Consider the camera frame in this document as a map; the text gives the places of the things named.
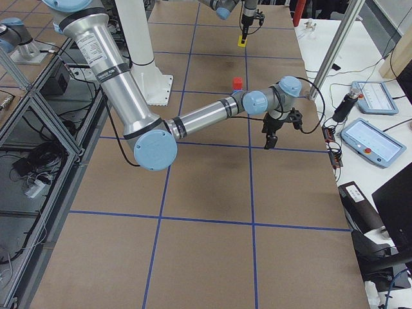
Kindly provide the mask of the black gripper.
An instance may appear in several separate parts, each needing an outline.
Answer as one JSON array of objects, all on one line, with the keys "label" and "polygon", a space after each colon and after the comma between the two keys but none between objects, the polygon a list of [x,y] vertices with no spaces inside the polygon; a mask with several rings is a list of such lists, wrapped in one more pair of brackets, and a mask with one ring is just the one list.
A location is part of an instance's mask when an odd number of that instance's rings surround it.
[{"label": "black gripper", "polygon": [[248,29],[253,25],[253,22],[258,20],[259,28],[263,26],[265,15],[262,11],[257,8],[251,8],[244,6],[241,15],[241,44],[245,44],[248,36]]},{"label": "black gripper", "polygon": [[302,117],[302,114],[297,109],[292,109],[286,113],[286,117],[283,119],[275,119],[269,113],[266,113],[263,119],[263,128],[261,130],[262,133],[265,133],[266,137],[264,149],[275,148],[278,141],[276,131],[281,129],[284,123],[293,123],[294,129],[301,130],[303,125]]}]

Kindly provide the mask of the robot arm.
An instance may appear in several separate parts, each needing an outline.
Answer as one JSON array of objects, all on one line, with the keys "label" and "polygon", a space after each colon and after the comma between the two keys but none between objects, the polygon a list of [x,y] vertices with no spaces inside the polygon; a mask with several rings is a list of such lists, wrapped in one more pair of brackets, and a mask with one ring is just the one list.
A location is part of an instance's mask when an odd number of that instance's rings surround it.
[{"label": "robot arm", "polygon": [[[233,9],[238,5],[239,0],[199,0],[199,2],[215,11],[220,19],[226,20],[231,15]],[[258,21],[258,29],[249,32],[249,28],[254,24],[254,21]],[[239,15],[241,35],[238,39],[238,46],[245,47],[247,45],[248,36],[256,33],[263,26],[264,21],[265,15],[258,9],[258,1],[241,1]]]},{"label": "robot arm", "polygon": [[137,164],[144,169],[168,168],[178,153],[177,140],[244,111],[249,115],[265,114],[265,147],[273,148],[276,130],[295,111],[294,100],[302,84],[298,78],[286,76],[267,89],[238,91],[182,117],[163,120],[149,109],[109,34],[109,17],[100,1],[45,1],[45,5],[54,15],[57,29],[77,43],[124,125],[123,136]]}]

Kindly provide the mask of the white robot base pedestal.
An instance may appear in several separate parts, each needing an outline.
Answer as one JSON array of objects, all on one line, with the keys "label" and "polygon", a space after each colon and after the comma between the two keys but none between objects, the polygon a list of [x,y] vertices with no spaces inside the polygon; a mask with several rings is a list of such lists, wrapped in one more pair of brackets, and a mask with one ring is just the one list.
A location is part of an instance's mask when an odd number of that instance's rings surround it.
[{"label": "white robot base pedestal", "polygon": [[149,105],[168,105],[173,76],[164,75],[156,65],[144,2],[118,0],[115,4],[126,39],[134,80]]}]

